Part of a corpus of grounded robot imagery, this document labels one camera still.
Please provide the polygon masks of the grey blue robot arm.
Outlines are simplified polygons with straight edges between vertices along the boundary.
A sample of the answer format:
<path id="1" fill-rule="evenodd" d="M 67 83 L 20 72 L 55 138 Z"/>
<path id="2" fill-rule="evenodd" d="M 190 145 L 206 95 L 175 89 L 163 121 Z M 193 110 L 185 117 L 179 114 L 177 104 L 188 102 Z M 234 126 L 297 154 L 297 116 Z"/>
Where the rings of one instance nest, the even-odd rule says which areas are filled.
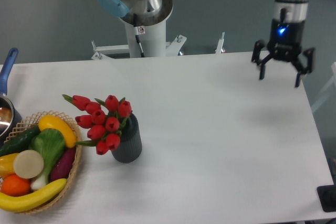
<path id="1" fill-rule="evenodd" d="M 127 32 L 132 58 L 166 56 L 166 20 L 173 10 L 172 0 L 97 0 L 111 16 L 120 18 Z M 275 0 L 268 42 L 255 43 L 251 61 L 265 76 L 266 63 L 278 60 L 291 63 L 297 71 L 296 86 L 313 72 L 315 49 L 303 50 L 302 34 L 309 0 Z"/>

